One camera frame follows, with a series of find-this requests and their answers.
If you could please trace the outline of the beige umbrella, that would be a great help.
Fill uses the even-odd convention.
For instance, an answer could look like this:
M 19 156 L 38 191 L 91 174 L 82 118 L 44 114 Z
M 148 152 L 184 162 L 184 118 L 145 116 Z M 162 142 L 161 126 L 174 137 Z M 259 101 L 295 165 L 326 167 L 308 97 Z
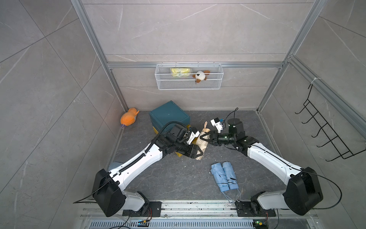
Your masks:
M 201 136 L 203 136 L 204 134 L 207 134 L 210 131 L 210 129 L 207 128 L 207 124 L 208 124 L 208 122 L 205 121 L 204 128 L 202 129 L 202 131 L 201 131 L 201 133 L 200 133 L 200 135 L 197 138 L 196 143 L 195 143 L 197 146 L 199 146 L 200 150 L 202 151 L 202 152 L 200 152 L 200 151 L 197 152 L 197 154 L 200 154 L 200 156 L 198 156 L 196 158 L 196 160 L 201 160 L 203 158 L 204 152 L 205 152 L 205 150 L 207 148 L 207 145 L 208 145 L 207 141 L 204 141 L 204 140 L 201 139 Z

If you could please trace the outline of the teal drawer cabinet yellow base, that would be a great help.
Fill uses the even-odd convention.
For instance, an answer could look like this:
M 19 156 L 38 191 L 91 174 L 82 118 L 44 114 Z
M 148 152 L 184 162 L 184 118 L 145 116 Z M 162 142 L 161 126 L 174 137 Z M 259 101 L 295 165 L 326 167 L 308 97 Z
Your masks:
M 190 126 L 190 116 L 173 101 L 152 110 L 150 118 L 157 136 L 151 141 L 144 152 L 147 154 L 155 147 L 162 152 L 162 156 L 178 153 L 178 144 L 186 143 L 189 134 L 198 130 Z

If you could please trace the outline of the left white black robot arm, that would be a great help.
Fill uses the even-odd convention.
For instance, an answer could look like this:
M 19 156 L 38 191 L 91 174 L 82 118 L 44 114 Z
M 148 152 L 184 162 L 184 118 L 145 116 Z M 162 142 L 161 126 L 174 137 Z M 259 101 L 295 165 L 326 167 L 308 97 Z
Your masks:
M 121 210 L 133 211 L 141 216 L 151 215 L 149 200 L 141 192 L 126 191 L 126 187 L 142 172 L 155 162 L 171 153 L 179 153 L 189 158 L 203 155 L 193 140 L 199 137 L 200 131 L 187 127 L 183 123 L 172 121 L 138 154 L 127 162 L 106 171 L 97 172 L 91 192 L 94 202 L 98 204 L 106 217 L 111 217 Z

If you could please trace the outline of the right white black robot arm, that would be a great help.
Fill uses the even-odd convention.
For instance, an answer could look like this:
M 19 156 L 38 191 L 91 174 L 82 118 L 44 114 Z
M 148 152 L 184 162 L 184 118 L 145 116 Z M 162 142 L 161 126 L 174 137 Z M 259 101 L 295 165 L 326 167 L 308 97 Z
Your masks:
M 281 158 L 245 132 L 225 134 L 210 131 L 200 139 L 213 146 L 232 145 L 234 150 L 260 163 L 285 184 L 285 190 L 259 192 L 253 196 L 250 204 L 254 215 L 284 209 L 303 216 L 315 209 L 324 198 L 319 182 L 321 176 L 312 168 L 302 168 Z

